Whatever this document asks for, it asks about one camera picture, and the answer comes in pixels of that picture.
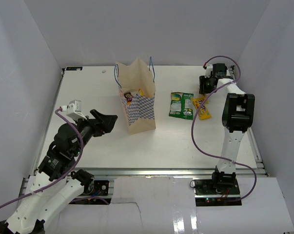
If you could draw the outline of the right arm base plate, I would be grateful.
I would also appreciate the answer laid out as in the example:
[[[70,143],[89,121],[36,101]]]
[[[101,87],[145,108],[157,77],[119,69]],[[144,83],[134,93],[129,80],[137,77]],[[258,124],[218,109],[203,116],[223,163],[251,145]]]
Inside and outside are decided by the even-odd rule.
[[[189,186],[194,190],[197,207],[241,206],[237,180],[232,187],[216,188],[211,179],[193,179]]]

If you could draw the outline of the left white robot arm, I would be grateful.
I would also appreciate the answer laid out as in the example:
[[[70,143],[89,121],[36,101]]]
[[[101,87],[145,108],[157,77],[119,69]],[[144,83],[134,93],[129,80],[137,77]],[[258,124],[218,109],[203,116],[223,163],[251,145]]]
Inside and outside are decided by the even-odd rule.
[[[110,133],[118,117],[93,109],[90,111],[93,118],[79,112],[67,113],[73,119],[70,122],[61,115],[64,111],[64,107],[55,111],[65,124],[59,127],[49,145],[29,192],[13,199],[20,201],[20,205],[7,220],[0,221],[0,234],[43,234],[70,202],[93,191],[94,176],[74,168],[89,140]]]

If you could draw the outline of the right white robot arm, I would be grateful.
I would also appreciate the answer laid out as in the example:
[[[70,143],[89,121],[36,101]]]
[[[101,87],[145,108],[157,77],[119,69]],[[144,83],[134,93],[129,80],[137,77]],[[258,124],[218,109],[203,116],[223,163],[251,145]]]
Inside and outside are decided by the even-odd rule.
[[[244,134],[251,127],[254,118],[255,96],[243,92],[233,78],[227,75],[224,63],[204,64],[205,75],[199,77],[199,93],[210,94],[225,85],[220,91],[226,98],[222,113],[224,142],[221,159],[212,174],[211,189],[220,195],[235,186],[235,162]]]

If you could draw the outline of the yellow m&m packet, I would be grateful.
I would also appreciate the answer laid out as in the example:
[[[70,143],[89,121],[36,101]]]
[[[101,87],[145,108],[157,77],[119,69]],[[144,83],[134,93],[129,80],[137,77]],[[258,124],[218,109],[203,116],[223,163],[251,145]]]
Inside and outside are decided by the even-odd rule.
[[[196,110],[199,110],[198,116],[200,120],[205,120],[212,117],[209,110],[205,107],[204,104],[202,104],[203,101],[204,98],[202,97],[193,99],[193,105],[195,106]]]

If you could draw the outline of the paper bag blue checkered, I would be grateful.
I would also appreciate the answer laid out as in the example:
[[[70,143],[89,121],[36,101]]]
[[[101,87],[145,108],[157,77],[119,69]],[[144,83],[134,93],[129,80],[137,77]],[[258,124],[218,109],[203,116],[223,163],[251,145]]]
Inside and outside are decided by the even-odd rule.
[[[116,62],[114,66],[114,79],[118,85],[128,133],[131,135],[156,129],[155,77],[152,57],[149,58],[148,64],[136,58],[130,65]],[[137,94],[139,89],[143,91],[144,96]],[[124,97],[127,92],[134,96],[130,103],[127,103]]]

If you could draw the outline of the purple m&m packet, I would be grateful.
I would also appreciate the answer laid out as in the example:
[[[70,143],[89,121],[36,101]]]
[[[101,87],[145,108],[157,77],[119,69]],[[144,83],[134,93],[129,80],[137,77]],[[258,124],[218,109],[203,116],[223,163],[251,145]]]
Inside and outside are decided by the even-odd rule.
[[[130,103],[134,98],[134,96],[130,92],[124,93],[124,97],[125,97],[127,103]]]

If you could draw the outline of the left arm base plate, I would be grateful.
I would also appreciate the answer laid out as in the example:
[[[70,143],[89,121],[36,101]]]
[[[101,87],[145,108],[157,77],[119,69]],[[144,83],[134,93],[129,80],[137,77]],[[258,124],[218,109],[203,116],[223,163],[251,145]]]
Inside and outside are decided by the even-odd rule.
[[[108,180],[95,180],[90,196],[107,196],[109,194]]]

